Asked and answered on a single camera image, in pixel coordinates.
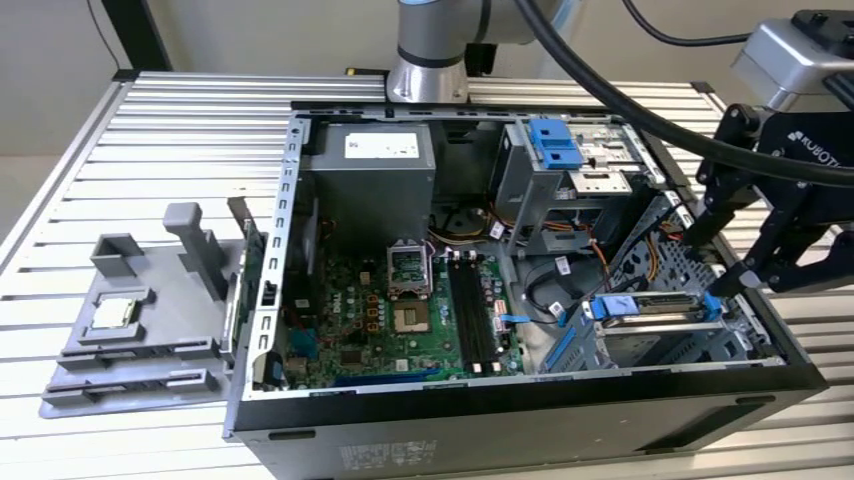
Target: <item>motherboard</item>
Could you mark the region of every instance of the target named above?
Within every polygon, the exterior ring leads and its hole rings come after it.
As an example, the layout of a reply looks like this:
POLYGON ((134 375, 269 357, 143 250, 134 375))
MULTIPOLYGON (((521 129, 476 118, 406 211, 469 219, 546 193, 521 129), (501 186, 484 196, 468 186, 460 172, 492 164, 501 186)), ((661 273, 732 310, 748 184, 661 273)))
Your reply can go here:
POLYGON ((466 298, 454 295, 460 282, 453 281, 453 252, 428 258, 428 272, 420 269, 418 256, 396 262, 397 268, 389 269, 386 258, 328 256, 324 315, 314 326, 294 320, 292 328, 289 384, 316 389, 521 374, 516 333, 500 319, 509 302, 496 258, 480 256, 470 262, 480 291, 466 291, 466 298), (390 278, 421 280, 424 275, 432 276, 433 295, 393 301, 390 278), (458 312, 465 312, 465 321, 458 312), (473 322, 482 332, 478 338, 466 331, 473 322), (489 364, 470 361, 473 343, 490 353, 489 364))

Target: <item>metal slatted surface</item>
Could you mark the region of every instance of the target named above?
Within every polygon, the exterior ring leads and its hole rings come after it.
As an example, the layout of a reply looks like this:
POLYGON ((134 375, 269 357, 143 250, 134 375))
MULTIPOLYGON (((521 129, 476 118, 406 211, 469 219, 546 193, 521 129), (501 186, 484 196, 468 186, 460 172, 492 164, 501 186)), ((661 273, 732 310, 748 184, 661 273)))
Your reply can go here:
MULTIPOLYGON (((715 97, 685 84, 620 86, 661 115, 713 134, 721 115, 715 97)), ((0 478, 269 479, 249 449, 221 439, 222 403, 49 421, 38 416, 38 395, 93 280, 89 255, 98 235, 131 232, 143 245, 174 242, 161 217, 171 201, 193 199, 205 210, 205 228, 221 239, 237 238, 230 195, 249 197, 265 228, 292 100, 382 100, 382 82, 145 74, 111 92, 0 248, 0 478)), ((556 81, 477 80, 472 94, 480 103, 597 104, 578 86, 556 81)), ((692 176, 700 158, 671 151, 692 176)), ((741 253, 765 216, 764 205, 755 205, 727 231, 741 253)), ((824 256, 831 241, 811 259, 824 256)), ((854 478, 852 295, 843 288, 773 297, 833 385, 828 392, 696 456, 490 478, 854 478)))

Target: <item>sticker label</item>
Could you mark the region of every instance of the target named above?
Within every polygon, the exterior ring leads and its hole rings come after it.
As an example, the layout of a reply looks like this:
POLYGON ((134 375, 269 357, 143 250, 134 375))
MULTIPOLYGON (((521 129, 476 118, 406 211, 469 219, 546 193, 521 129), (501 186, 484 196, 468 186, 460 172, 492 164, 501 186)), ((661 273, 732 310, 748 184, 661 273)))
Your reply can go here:
POLYGON ((556 302, 552 305, 549 305, 549 311, 556 316, 556 318, 560 319, 561 315, 564 315, 564 306, 561 305, 560 302, 556 302))
POLYGON ((437 440, 341 447, 346 470, 410 467, 433 463, 437 440))
POLYGON ((556 263, 558 264, 558 271, 561 272, 561 275, 569 275, 573 273, 570 270, 570 261, 566 259, 566 256, 556 258, 556 263))
POLYGON ((418 158, 416 133, 352 133, 345 139, 345 158, 418 158))
POLYGON ((490 230, 490 237, 493 237, 496 240, 501 240, 504 234, 505 225, 502 225, 502 222, 496 221, 496 223, 493 224, 493 229, 490 230))

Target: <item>ram slot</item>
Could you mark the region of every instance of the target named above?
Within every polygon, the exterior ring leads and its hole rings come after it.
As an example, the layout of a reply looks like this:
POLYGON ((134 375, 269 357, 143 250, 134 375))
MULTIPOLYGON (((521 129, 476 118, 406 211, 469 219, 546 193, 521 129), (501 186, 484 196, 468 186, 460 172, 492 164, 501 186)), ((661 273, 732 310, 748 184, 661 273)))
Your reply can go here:
POLYGON ((490 373, 498 357, 477 263, 468 259, 450 261, 449 280, 464 364, 474 373, 490 373))

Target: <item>blue plastic clip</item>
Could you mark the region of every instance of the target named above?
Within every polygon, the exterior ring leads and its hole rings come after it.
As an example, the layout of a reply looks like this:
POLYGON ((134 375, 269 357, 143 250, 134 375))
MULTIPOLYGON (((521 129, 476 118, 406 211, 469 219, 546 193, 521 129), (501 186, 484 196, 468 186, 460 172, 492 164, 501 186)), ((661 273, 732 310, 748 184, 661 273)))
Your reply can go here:
POLYGON ((529 122, 532 143, 544 155, 548 169, 580 169, 585 159, 573 141, 573 132, 564 120, 537 118, 529 122))
POLYGON ((712 322, 724 314, 721 299, 707 292, 704 294, 704 303, 707 304, 707 316, 704 317, 704 320, 712 322))
POLYGON ((524 315, 502 315, 502 322, 508 323, 529 323, 532 319, 524 315))

